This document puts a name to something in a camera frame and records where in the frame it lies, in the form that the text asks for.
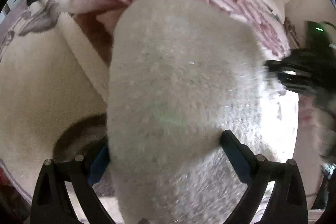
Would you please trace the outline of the white tweed jacket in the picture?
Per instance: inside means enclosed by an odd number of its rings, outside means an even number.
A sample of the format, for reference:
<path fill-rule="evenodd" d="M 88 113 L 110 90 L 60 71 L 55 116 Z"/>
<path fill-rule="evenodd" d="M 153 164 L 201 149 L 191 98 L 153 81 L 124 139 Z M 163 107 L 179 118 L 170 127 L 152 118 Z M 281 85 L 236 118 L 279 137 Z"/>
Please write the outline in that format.
<path fill-rule="evenodd" d="M 46 159 L 106 140 L 98 193 L 119 223 L 222 223 L 245 189 L 222 131 L 270 160 L 293 156 L 298 97 L 267 75 L 250 26 L 197 0 L 136 0 L 98 25 L 107 60 L 52 0 L 9 34 L 1 159 L 24 193 Z"/>

